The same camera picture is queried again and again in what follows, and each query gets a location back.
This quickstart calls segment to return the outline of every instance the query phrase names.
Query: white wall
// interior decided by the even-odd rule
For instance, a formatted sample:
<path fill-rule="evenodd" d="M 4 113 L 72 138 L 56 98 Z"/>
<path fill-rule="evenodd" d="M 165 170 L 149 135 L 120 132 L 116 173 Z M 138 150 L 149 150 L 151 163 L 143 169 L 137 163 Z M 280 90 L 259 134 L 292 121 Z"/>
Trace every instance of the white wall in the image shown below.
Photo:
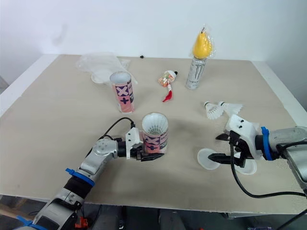
<path fill-rule="evenodd" d="M 307 107 L 306 10 L 305 0 L 2 0 L 0 75 L 13 82 L 42 53 L 187 58 L 207 23 L 215 58 L 267 61 Z"/>

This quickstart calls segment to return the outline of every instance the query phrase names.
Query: clear plastic bag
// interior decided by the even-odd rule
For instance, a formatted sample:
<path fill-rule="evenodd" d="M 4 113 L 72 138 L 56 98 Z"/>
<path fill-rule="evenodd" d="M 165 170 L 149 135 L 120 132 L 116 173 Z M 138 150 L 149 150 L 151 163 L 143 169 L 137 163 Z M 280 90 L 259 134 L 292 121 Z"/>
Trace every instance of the clear plastic bag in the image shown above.
<path fill-rule="evenodd" d="M 128 72 L 130 60 L 117 58 L 113 53 L 92 53 L 82 55 L 76 62 L 76 67 L 92 74 L 92 81 L 96 84 L 106 84 L 110 82 L 110 76 L 118 71 Z"/>
<path fill-rule="evenodd" d="M 215 50 L 215 45 L 214 45 L 214 40 L 212 39 L 212 37 L 210 36 L 210 31 L 211 29 L 208 27 L 208 25 L 204 24 L 203 27 L 200 29 L 200 31 L 198 32 L 196 39 L 195 39 L 195 43 L 193 44 L 191 50 L 190 50 L 190 54 L 189 56 L 191 58 L 195 57 L 194 52 L 195 52 L 195 46 L 197 45 L 197 42 L 200 41 L 200 34 L 203 34 L 204 39 L 207 40 L 207 43 L 210 44 L 211 46 L 211 51 L 209 55 L 206 55 L 205 58 L 213 58 L 215 56 L 216 50 Z"/>

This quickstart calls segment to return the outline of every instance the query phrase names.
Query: plastic bag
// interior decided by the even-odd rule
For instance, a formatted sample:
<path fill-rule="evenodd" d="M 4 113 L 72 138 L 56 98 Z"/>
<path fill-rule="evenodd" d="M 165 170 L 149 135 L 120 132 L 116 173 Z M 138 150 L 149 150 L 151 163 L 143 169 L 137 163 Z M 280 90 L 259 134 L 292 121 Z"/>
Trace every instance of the plastic bag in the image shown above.
<path fill-rule="evenodd" d="M 214 41 L 210 36 L 210 30 L 204 25 L 199 31 L 195 43 L 190 51 L 190 57 L 198 59 L 213 58 L 215 55 Z"/>
<path fill-rule="evenodd" d="M 113 53 L 93 53 L 82 55 L 76 62 L 76 67 L 83 72 L 92 74 L 92 81 L 96 84 L 110 82 L 110 76 L 118 71 L 128 72 L 130 60 L 117 58 Z"/>

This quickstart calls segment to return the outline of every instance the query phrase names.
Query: blue ring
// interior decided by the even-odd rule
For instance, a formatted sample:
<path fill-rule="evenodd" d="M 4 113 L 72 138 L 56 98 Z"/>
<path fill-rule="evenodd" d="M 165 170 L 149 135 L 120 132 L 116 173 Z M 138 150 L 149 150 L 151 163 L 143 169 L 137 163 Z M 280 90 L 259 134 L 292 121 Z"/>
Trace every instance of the blue ring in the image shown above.
<path fill-rule="evenodd" d="M 80 179 L 82 179 L 85 182 L 89 183 L 92 187 L 95 185 L 94 181 L 92 181 L 90 178 L 87 178 L 86 176 L 82 175 L 81 173 L 76 172 L 74 169 L 67 168 L 65 171 L 67 171 L 72 176 L 79 177 Z"/>
<path fill-rule="evenodd" d="M 266 127 L 261 127 L 262 134 L 263 134 L 263 148 L 264 154 L 268 161 L 272 161 L 272 156 L 269 147 L 269 130 Z"/>
<path fill-rule="evenodd" d="M 24 224 L 24 226 L 32 227 L 32 228 L 37 229 L 37 230 L 47 230 L 42 226 L 39 226 L 37 224 L 33 224 L 32 221 L 26 220 L 21 216 L 17 216 L 17 219 L 20 220 Z"/>

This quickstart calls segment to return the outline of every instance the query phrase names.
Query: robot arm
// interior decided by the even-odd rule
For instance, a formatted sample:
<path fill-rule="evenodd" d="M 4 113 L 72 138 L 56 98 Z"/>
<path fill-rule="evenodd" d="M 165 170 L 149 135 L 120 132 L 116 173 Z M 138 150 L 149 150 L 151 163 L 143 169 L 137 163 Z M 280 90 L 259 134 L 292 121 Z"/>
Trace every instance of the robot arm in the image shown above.
<path fill-rule="evenodd" d="M 81 208 L 87 194 L 104 171 L 106 164 L 117 157 L 133 157 L 151 161 L 163 154 L 143 154 L 142 140 L 136 127 L 126 134 L 126 140 L 99 139 L 76 170 L 66 169 L 71 175 L 65 186 L 39 211 L 33 222 L 24 222 L 21 230 L 71 230 L 77 221 L 76 211 Z"/>
<path fill-rule="evenodd" d="M 232 115 L 225 127 L 225 133 L 216 137 L 218 140 L 229 141 L 236 151 L 240 151 L 240 158 L 234 163 L 244 167 L 246 159 L 265 159 L 273 161 L 278 158 L 287 162 L 307 195 L 307 128 L 294 127 L 269 132 L 261 127 L 258 133 L 254 124 L 245 119 Z M 231 157 L 222 153 L 215 153 L 209 159 L 222 164 L 230 164 Z"/>

